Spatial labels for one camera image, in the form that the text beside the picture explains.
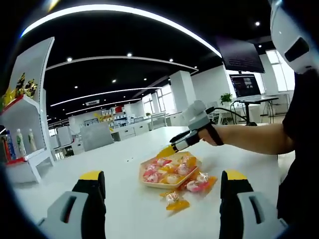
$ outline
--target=black ceiling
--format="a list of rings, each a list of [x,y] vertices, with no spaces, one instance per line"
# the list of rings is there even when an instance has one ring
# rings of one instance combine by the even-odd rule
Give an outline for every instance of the black ceiling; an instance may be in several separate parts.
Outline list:
[[[186,27],[213,46],[214,36],[222,34],[261,43],[262,48],[257,47],[260,54],[265,49],[273,48],[271,42],[261,38],[270,35],[270,7],[267,0],[197,1],[196,4],[193,1],[177,4],[159,0],[62,0],[52,12],[93,3],[125,5],[156,13]],[[27,19],[23,22],[27,26],[45,15],[42,8],[39,10],[39,6],[39,1],[30,1],[24,8],[15,9],[16,27],[8,32],[5,39],[7,56],[10,47],[13,47],[13,36],[18,36],[23,29],[22,23],[18,25],[17,22]],[[255,25],[256,21],[261,23],[260,26]],[[220,58],[211,50],[177,29],[150,18],[120,12],[83,12],[52,20],[24,36],[15,54],[51,36],[55,37],[55,42],[48,67],[65,62],[69,56],[73,59],[125,56],[129,52],[134,56],[165,61],[172,58],[179,64],[197,66],[200,71],[221,64]],[[87,101],[100,99],[100,104],[106,104],[130,99],[137,92],[101,95],[50,107],[51,104],[84,95],[147,87],[158,79],[163,79],[158,84],[162,86],[168,82],[168,76],[178,70],[193,72],[189,68],[167,63],[134,59],[92,60],[54,68],[45,74],[47,112],[57,120],[65,119],[66,112],[82,109],[82,104]]]

